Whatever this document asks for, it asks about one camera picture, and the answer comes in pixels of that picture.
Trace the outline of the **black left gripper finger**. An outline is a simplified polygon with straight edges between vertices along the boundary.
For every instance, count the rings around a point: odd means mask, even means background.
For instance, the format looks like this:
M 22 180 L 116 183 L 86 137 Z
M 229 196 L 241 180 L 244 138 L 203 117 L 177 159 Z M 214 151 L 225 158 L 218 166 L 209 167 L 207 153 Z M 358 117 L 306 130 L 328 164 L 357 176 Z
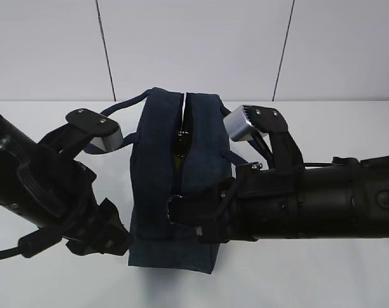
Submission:
M 86 256 L 100 251 L 95 247 L 93 241 L 80 241 L 79 239 L 69 239 L 66 243 L 66 247 L 71 253 L 77 256 Z
M 133 236 L 123 225 L 117 207 L 105 198 L 99 206 L 103 224 L 99 233 L 102 253 L 123 256 L 133 244 Z

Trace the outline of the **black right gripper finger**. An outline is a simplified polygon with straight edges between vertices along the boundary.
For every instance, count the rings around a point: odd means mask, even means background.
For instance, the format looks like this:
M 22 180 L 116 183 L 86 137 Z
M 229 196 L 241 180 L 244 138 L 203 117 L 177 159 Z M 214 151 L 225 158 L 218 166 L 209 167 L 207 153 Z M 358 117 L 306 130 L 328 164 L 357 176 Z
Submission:
M 167 217 L 173 224 L 196 227 L 216 213 L 226 196 L 222 185 L 209 187 L 195 194 L 172 195 L 167 201 Z

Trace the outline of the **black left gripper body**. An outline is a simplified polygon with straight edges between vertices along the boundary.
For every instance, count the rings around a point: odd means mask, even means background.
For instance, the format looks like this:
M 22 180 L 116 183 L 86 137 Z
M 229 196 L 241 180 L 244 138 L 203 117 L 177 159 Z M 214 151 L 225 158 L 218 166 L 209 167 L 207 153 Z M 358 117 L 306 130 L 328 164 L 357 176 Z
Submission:
M 63 206 L 63 214 L 48 227 L 37 231 L 37 252 L 62 241 L 93 241 L 101 252 L 99 233 L 103 219 L 92 188 L 97 175 L 84 164 L 72 160 L 37 164 L 37 180 L 47 191 L 47 204 Z

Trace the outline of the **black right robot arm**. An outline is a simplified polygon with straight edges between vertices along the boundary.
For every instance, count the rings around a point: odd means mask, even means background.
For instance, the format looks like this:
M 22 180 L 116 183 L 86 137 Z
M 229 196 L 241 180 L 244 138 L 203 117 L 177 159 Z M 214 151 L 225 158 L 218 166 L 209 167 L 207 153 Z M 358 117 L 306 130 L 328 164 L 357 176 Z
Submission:
M 172 223 L 202 243 L 260 239 L 389 238 L 389 156 L 296 167 L 289 175 L 256 163 L 201 192 L 172 196 Z

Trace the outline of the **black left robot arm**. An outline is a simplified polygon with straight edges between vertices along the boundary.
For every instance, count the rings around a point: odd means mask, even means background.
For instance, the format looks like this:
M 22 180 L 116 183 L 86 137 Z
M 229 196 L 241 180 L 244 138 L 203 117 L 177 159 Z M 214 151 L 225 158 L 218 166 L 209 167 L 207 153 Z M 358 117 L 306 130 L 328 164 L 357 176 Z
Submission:
M 77 155 L 87 146 L 110 152 L 120 148 L 119 124 L 86 108 L 66 115 L 66 123 L 35 142 L 0 114 L 0 206 L 36 226 L 0 260 L 27 259 L 66 240 L 75 255 L 124 255 L 133 244 L 117 207 L 97 203 L 96 174 Z

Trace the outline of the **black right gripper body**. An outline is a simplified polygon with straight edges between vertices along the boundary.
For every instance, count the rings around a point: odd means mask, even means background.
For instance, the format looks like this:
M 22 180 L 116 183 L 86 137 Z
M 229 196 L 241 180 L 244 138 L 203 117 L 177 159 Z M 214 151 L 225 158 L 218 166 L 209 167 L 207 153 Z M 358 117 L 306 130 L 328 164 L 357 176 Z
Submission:
M 207 187 L 197 195 L 199 241 L 295 239 L 303 232 L 302 174 L 302 165 L 288 174 L 242 165 L 236 177 Z

